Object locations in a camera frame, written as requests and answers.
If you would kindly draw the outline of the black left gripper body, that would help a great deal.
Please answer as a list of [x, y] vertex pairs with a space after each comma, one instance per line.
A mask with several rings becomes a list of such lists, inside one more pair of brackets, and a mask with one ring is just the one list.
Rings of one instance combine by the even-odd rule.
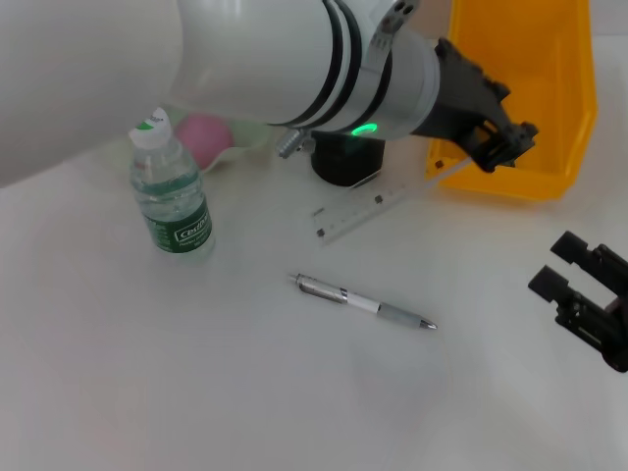
[[477, 132], [483, 130], [490, 140], [518, 147], [520, 128], [502, 105], [510, 88], [488, 77], [482, 67], [445, 38], [438, 40], [435, 52], [440, 66], [439, 91], [428, 117], [415, 133], [478, 148], [484, 140]]

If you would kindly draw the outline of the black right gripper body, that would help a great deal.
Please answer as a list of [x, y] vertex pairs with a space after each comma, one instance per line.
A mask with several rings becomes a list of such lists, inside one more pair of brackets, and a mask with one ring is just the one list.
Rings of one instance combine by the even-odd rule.
[[619, 373], [627, 372], [627, 296], [618, 296], [603, 310], [611, 336], [604, 343], [602, 358]]

